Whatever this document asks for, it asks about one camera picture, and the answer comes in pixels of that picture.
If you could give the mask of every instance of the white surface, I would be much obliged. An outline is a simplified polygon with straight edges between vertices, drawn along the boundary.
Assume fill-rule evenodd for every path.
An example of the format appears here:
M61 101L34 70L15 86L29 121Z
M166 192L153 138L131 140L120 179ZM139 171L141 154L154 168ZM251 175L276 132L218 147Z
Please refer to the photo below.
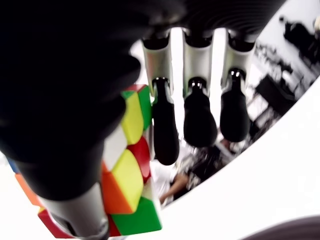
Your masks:
M237 240L320 215L320 80L248 150L165 208L163 229L128 240Z
M106 168L114 169L118 159L127 148L127 139L121 124L104 141L102 160Z

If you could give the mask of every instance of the black robotic finger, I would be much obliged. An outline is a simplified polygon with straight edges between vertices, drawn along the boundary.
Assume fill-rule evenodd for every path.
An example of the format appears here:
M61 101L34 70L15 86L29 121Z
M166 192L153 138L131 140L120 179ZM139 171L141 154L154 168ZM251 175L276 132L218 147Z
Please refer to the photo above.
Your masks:
M201 148L212 146L217 126L210 111L213 32L185 30L183 35L183 97L185 140Z

